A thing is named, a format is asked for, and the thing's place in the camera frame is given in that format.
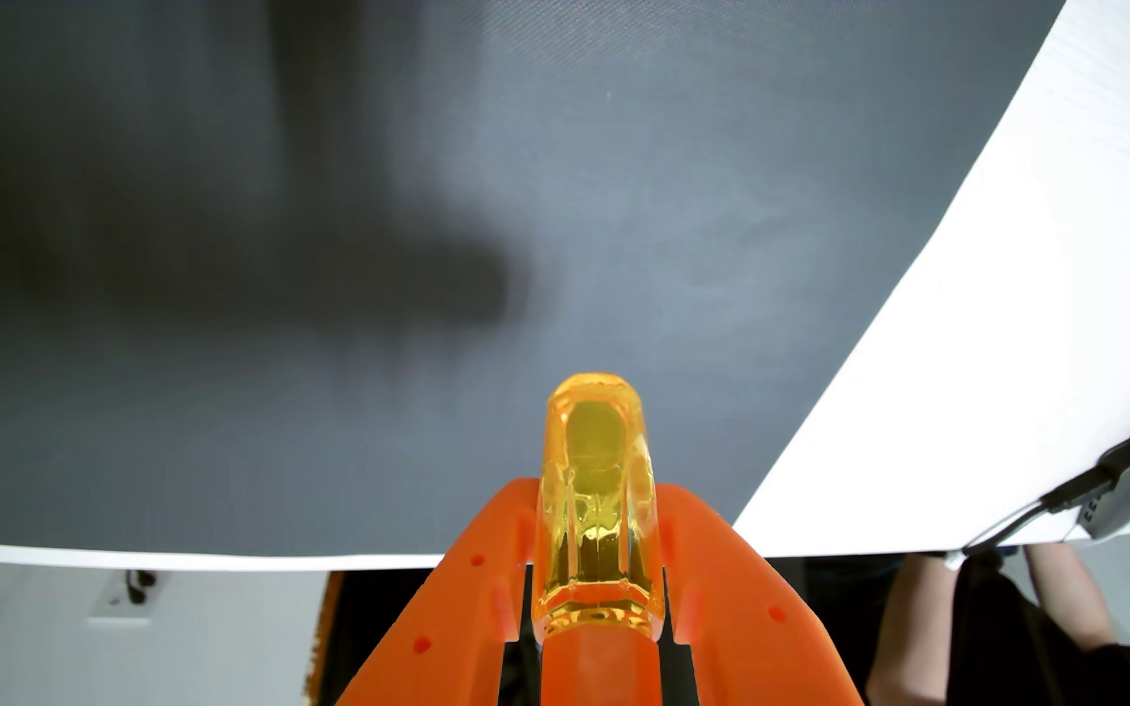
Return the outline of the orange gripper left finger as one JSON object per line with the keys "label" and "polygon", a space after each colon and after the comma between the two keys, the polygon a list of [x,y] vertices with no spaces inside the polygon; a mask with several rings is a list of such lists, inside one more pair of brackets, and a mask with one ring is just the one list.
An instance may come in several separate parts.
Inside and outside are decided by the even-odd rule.
{"label": "orange gripper left finger", "polygon": [[340,705],[495,705],[521,633],[539,485],[494,494],[340,696]]}

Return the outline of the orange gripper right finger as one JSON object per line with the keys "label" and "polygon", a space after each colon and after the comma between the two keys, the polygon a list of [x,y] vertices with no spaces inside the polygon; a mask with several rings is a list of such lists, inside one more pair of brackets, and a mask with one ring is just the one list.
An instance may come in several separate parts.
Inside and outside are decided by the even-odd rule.
{"label": "orange gripper right finger", "polygon": [[796,589],[694,493],[657,488],[673,642],[701,705],[862,705],[831,635]]}

